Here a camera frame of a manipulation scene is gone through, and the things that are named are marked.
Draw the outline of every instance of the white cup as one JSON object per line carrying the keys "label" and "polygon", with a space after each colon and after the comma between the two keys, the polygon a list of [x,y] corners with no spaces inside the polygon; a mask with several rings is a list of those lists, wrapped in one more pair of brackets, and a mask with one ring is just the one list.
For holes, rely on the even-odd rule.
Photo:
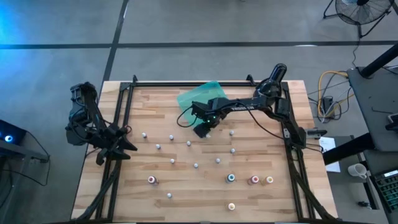
{"label": "white cup", "polygon": [[362,164],[354,164],[348,167],[348,173],[353,177],[366,178],[366,167]]}

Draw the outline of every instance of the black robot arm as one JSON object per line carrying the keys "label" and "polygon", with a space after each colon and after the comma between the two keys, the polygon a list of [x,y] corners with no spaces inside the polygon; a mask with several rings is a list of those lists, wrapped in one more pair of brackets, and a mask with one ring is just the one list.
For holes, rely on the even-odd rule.
{"label": "black robot arm", "polygon": [[98,96],[94,85],[86,82],[71,87],[70,91],[73,107],[69,114],[68,126],[65,128],[68,142],[75,146],[88,143],[101,148],[96,158],[98,165],[101,165],[105,158],[130,159],[129,155],[120,150],[137,150],[126,138],[128,129],[119,128],[114,123],[106,125],[97,106]]}
{"label": "black robot arm", "polygon": [[234,111],[263,111],[271,119],[277,120],[286,127],[292,142],[305,147],[305,131],[299,127],[294,119],[289,96],[282,97],[283,90],[280,82],[286,72],[284,64],[275,66],[271,76],[258,84],[252,98],[229,100],[227,98],[213,98],[207,104],[193,101],[192,115],[203,120],[193,130],[203,138],[211,128],[215,128],[228,113]]}

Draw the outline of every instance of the wooden table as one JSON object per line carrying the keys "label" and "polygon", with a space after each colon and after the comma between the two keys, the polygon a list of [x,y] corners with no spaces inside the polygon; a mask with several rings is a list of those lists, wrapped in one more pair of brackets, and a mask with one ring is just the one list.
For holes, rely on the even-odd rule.
{"label": "wooden table", "polygon": [[[288,83],[298,125],[313,128],[304,82]],[[105,82],[102,89],[99,108],[108,121],[113,120],[119,84]],[[230,113],[210,132],[210,138],[200,139],[192,128],[176,124],[181,113],[177,95],[191,89],[134,88],[129,115],[132,132],[128,139],[138,151],[125,151],[131,159],[122,163],[114,222],[297,221],[283,141],[260,129],[247,111]],[[254,87],[223,89],[230,99],[250,97],[254,91]],[[268,130],[282,135],[279,122],[260,111],[253,111],[253,115]],[[141,136],[143,132],[148,136],[146,139]],[[161,145],[161,150],[156,149],[156,144]],[[236,149],[233,155],[229,152],[231,148]],[[95,153],[91,154],[84,163],[72,218],[83,213],[100,189],[104,167],[96,165],[95,157]],[[215,162],[216,158],[221,159],[220,164]],[[311,190],[327,211],[337,217],[322,155],[304,150],[304,159]],[[228,174],[235,174],[235,183],[225,182]],[[160,184],[149,185],[150,175],[156,176]],[[272,176],[274,183],[248,185],[252,175]],[[301,198],[307,214],[303,194]],[[103,216],[108,211],[108,200],[109,197]],[[226,209],[230,202],[236,205],[233,212]]]}

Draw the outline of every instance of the concrete floor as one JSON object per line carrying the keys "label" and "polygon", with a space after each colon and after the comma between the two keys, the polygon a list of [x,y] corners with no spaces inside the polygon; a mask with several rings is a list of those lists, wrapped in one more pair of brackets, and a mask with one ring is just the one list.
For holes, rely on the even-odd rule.
{"label": "concrete floor", "polygon": [[[123,0],[3,0],[0,44],[110,44],[122,3]],[[130,1],[119,42],[355,41],[355,26],[339,18],[322,20],[327,4],[328,0]],[[398,30],[391,29],[396,27],[397,16],[394,11],[390,13],[363,41],[397,40]],[[367,65],[390,47],[380,44],[360,46],[356,65]],[[118,49],[110,80],[131,80],[133,74],[139,80],[232,80],[244,79],[247,74],[263,79],[276,63],[282,62],[288,66],[285,79],[305,80],[307,92],[311,92],[317,89],[322,72],[353,67],[354,48]],[[65,137],[64,127],[72,107],[69,88],[89,81],[100,91],[108,57],[109,49],[0,50],[0,119],[34,133],[52,159],[48,186],[41,187],[27,179],[16,186],[17,210],[10,223],[70,218],[86,147],[71,146]],[[332,84],[343,80],[335,77]],[[329,89],[327,95],[337,97],[348,88],[345,83]],[[315,124],[328,130],[329,136],[359,136],[367,132],[359,114],[355,98],[350,98],[349,112],[339,121],[321,124],[316,119]],[[46,166],[32,166],[30,175],[44,178]],[[369,222],[367,210],[350,213],[352,204],[345,194],[339,194],[342,186],[331,185],[340,218]],[[386,222],[382,211],[373,211],[371,218],[377,223]]]}

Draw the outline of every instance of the electric fan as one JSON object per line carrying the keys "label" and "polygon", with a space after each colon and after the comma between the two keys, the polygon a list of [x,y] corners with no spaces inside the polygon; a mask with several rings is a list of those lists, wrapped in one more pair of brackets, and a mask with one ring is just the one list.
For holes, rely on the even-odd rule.
{"label": "electric fan", "polygon": [[[326,15],[326,11],[333,1],[336,1],[336,14]],[[390,13],[394,0],[331,0],[323,18],[338,16],[348,24],[358,27],[359,38],[368,35]],[[361,25],[377,21],[365,34],[362,35]]]}

